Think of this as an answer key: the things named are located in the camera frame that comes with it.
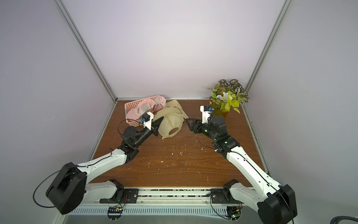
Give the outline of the beige baseball cap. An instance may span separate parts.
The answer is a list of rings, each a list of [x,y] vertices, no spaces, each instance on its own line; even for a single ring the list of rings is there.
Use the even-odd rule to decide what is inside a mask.
[[[175,136],[182,128],[183,122],[188,118],[181,109],[169,106],[157,112],[153,121],[163,117],[158,132],[162,136],[162,140]]]

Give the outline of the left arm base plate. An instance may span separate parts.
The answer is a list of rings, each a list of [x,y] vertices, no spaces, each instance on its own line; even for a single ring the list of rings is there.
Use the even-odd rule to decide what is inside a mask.
[[[116,204],[127,204],[136,203],[138,198],[139,190],[133,188],[120,188],[117,189],[112,197],[106,197],[100,199],[100,203],[116,203]]]

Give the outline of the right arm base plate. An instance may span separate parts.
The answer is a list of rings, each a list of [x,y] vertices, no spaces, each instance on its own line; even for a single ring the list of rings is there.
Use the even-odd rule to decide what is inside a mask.
[[[240,204],[241,201],[235,200],[227,189],[211,189],[210,193],[206,194],[210,198],[211,203],[216,204]]]

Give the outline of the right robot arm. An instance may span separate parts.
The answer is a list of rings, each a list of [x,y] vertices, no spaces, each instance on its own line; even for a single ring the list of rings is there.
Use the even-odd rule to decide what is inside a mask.
[[[294,190],[289,185],[281,185],[250,158],[240,143],[228,134],[223,117],[187,119],[186,123],[190,131],[212,139],[214,150],[233,164],[252,185],[250,189],[240,182],[229,182],[227,190],[234,200],[255,210],[264,224],[294,223],[297,216]]]

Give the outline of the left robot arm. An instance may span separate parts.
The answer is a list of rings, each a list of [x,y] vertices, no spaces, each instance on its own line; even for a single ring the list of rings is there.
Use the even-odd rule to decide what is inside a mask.
[[[83,203],[121,203],[124,186],[115,179],[103,183],[92,181],[103,173],[131,162],[139,153],[139,147],[152,134],[158,135],[163,117],[144,124],[138,131],[127,127],[121,135],[122,143],[115,150],[97,159],[75,165],[65,164],[59,171],[45,195],[61,214],[68,214]]]

